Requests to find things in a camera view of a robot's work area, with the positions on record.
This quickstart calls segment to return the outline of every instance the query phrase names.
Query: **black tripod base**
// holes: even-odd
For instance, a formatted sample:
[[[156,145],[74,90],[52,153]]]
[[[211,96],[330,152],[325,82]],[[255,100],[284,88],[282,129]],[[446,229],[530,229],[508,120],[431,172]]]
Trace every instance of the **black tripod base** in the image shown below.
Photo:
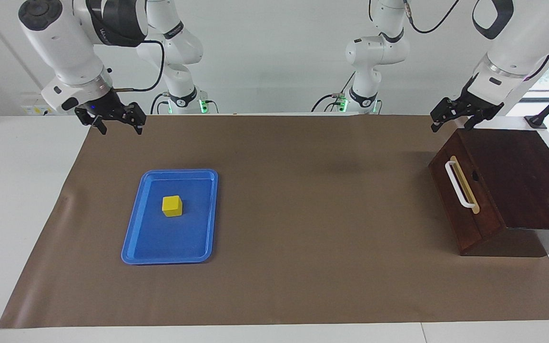
[[[534,129],[544,129],[544,130],[548,128],[548,127],[545,126],[545,124],[543,124],[543,123],[542,123],[541,125],[537,125],[537,124],[533,123],[533,122],[531,121],[531,119],[532,119],[532,116],[530,116],[530,115],[527,115],[527,116],[525,117],[525,120],[527,120],[527,123],[529,123],[529,126],[531,126],[532,128],[534,128]]]

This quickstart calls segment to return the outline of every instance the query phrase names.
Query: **white table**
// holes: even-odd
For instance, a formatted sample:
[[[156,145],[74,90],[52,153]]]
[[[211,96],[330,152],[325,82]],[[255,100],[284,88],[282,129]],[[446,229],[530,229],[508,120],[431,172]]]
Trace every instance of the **white table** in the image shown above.
[[[482,126],[526,127],[506,117]],[[0,117],[0,315],[87,130],[75,117]],[[549,321],[0,330],[0,342],[8,341],[541,343],[549,342]]]

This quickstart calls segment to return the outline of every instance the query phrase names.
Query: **white handle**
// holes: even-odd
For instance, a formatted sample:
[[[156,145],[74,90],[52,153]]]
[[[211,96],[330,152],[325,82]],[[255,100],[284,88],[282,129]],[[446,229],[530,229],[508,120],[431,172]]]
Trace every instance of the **white handle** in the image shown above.
[[[453,184],[453,188],[455,189],[455,192],[457,193],[457,197],[459,198],[459,202],[463,205],[464,208],[475,208],[476,204],[472,204],[470,202],[467,202],[465,199],[465,196],[463,195],[463,191],[461,190],[461,187],[459,185],[459,182],[457,182],[457,179],[455,178],[455,171],[453,170],[453,165],[455,165],[455,161],[448,161],[444,167],[446,169],[446,172],[448,173],[448,177],[450,178],[450,183]]]

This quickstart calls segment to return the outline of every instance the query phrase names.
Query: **drawer handle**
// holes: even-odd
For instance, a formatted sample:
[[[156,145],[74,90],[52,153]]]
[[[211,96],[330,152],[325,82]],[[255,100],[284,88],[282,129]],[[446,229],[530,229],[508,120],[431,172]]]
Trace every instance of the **drawer handle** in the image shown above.
[[[446,162],[444,167],[448,173],[448,177],[450,178],[450,183],[453,185],[455,193],[457,193],[460,204],[464,208],[471,209],[474,214],[480,213],[480,206],[478,205],[476,197],[473,195],[473,191],[471,191],[469,182],[467,182],[456,156],[452,156],[450,161]]]

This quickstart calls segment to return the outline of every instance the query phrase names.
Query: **yellow cube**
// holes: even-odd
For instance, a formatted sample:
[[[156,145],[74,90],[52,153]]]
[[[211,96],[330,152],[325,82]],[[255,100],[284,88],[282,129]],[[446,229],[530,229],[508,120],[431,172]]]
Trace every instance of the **yellow cube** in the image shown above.
[[[183,203],[179,195],[162,198],[162,212],[166,217],[179,217],[183,213]]]

